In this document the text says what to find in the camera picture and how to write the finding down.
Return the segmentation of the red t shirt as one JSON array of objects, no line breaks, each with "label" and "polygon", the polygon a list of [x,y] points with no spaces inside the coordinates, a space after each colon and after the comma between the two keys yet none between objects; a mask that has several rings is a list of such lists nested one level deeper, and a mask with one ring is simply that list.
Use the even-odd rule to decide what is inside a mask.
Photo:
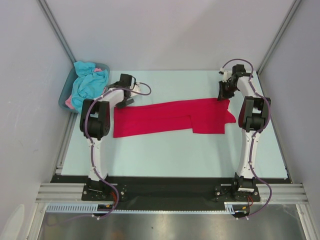
[{"label": "red t shirt", "polygon": [[229,100],[201,98],[115,108],[113,137],[188,129],[194,134],[224,134],[226,124],[236,123],[229,104]]}]

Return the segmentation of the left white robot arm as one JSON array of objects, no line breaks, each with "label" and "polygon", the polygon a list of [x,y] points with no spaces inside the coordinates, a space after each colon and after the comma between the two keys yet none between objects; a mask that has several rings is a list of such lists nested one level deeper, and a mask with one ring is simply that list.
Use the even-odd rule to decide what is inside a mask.
[{"label": "left white robot arm", "polygon": [[122,73],[119,81],[106,87],[97,98],[86,98],[80,115],[80,131],[90,151],[90,172],[88,178],[98,182],[108,176],[108,168],[102,163],[101,144],[111,129],[111,111],[114,107],[125,107],[134,102],[133,96],[139,92],[134,76]]}]

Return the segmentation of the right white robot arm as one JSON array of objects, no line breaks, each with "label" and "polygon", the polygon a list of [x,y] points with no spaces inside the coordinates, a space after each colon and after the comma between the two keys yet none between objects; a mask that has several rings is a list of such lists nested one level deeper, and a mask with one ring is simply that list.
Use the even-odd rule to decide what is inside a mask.
[{"label": "right white robot arm", "polygon": [[222,80],[219,82],[218,100],[229,100],[239,91],[243,103],[238,116],[238,126],[242,132],[240,162],[230,188],[231,196],[242,201],[254,192],[258,180],[255,161],[262,132],[270,121],[271,100],[257,91],[252,81],[253,73],[247,72],[243,64],[236,64],[231,71],[220,68]]}]

